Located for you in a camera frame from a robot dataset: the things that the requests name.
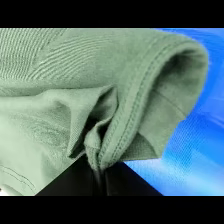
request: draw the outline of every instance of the blue plastic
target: blue plastic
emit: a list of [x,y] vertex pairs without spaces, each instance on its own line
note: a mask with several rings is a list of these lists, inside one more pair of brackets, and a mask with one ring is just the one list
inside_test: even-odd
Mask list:
[[197,104],[174,131],[163,157],[126,162],[163,195],[224,196],[224,29],[162,28],[190,36],[209,52]]

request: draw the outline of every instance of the black surface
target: black surface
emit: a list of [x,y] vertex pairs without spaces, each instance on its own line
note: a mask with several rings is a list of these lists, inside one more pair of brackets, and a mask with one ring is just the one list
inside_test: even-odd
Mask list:
[[104,173],[82,156],[36,196],[162,196],[124,163]]

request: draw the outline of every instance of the blue surface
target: blue surface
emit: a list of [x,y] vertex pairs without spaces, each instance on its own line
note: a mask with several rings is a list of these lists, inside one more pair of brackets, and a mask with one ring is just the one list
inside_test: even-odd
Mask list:
[[224,196],[224,29],[162,28],[201,42],[209,52],[197,104],[174,131],[161,159],[126,162],[164,195]]

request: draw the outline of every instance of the textured fabric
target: textured fabric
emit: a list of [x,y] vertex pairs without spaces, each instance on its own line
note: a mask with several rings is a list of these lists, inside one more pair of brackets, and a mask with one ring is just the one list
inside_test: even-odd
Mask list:
[[160,157],[207,65],[153,29],[1,29],[0,186],[34,195],[83,151],[93,169]]

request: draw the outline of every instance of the green garment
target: green garment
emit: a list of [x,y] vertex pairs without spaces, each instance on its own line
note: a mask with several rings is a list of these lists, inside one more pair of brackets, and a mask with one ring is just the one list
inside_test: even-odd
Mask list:
[[35,195],[82,152],[93,169],[161,157],[207,67],[153,29],[0,29],[0,187]]

